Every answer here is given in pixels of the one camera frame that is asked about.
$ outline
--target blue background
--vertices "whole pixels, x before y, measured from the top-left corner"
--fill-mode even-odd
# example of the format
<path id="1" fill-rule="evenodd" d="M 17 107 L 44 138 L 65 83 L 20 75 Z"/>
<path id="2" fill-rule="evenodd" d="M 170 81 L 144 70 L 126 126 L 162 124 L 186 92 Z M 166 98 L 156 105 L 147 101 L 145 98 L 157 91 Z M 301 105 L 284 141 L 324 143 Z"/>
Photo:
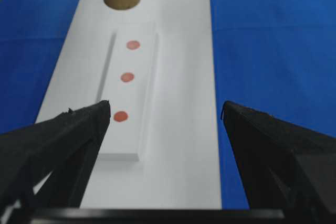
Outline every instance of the blue background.
<path id="1" fill-rule="evenodd" d="M 224 101 L 336 136 L 335 3 L 211 0 L 223 208 L 248 207 L 219 118 Z"/>
<path id="2" fill-rule="evenodd" d="M 78 1 L 0 1 L 0 133 L 35 122 Z"/>

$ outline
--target blue surface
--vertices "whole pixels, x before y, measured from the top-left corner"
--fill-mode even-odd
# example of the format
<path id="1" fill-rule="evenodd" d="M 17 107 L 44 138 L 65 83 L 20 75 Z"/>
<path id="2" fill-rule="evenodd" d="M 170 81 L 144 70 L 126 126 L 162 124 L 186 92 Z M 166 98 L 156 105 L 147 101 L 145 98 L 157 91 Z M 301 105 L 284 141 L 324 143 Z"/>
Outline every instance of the blue surface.
<path id="1" fill-rule="evenodd" d="M 35 122 L 78 1 L 0 1 L 0 133 Z"/>
<path id="2" fill-rule="evenodd" d="M 211 0 L 223 208 L 248 207 L 226 100 L 336 136 L 335 0 Z"/>

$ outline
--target red dot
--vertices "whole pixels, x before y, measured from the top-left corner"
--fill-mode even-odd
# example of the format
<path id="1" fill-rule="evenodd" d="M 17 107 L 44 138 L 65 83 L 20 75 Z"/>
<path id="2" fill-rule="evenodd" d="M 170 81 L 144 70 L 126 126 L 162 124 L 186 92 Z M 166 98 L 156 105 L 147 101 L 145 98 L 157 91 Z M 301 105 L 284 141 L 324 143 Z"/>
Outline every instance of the red dot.
<path id="1" fill-rule="evenodd" d="M 134 79 L 134 74 L 132 73 L 124 73 L 120 79 L 123 81 L 123 82 L 129 82 L 129 81 L 132 81 Z"/>
<path id="2" fill-rule="evenodd" d="M 117 122 L 125 121 L 127 120 L 127 118 L 128 118 L 128 115 L 124 111 L 118 111 L 116 114 L 114 114 L 114 117 L 113 117 L 113 119 Z"/>
<path id="3" fill-rule="evenodd" d="M 127 48 L 130 50 L 136 50 L 140 47 L 140 43 L 136 40 L 131 40 L 127 42 Z"/>

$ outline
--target white block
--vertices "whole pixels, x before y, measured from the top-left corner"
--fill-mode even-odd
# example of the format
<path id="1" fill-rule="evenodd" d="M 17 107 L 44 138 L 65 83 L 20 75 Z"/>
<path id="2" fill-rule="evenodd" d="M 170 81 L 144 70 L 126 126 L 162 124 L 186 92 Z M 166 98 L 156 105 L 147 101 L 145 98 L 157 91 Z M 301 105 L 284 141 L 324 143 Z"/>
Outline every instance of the white block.
<path id="1" fill-rule="evenodd" d="M 144 150 L 147 121 L 151 109 L 157 38 L 153 23 L 124 25 L 118 29 L 106 78 L 102 83 L 102 100 L 109 100 L 111 122 L 104 137 L 99 158 L 138 161 Z M 139 48 L 130 49 L 130 41 Z M 134 79 L 121 77 L 132 73 Z M 126 112 L 128 118 L 117 122 L 114 115 Z"/>

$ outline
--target blue table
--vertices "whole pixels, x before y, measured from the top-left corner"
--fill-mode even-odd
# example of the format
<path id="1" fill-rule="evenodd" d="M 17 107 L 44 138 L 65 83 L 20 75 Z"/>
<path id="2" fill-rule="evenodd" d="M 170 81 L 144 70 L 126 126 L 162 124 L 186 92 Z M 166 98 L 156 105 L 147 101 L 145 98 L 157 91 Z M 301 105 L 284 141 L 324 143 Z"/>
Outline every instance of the blue table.
<path id="1" fill-rule="evenodd" d="M 246 208 L 219 119 L 222 105 L 232 100 L 336 136 L 336 5 L 335 0 L 211 0 L 211 8 L 222 203 Z"/>
<path id="2" fill-rule="evenodd" d="M 35 122 L 78 1 L 0 1 L 0 133 Z"/>

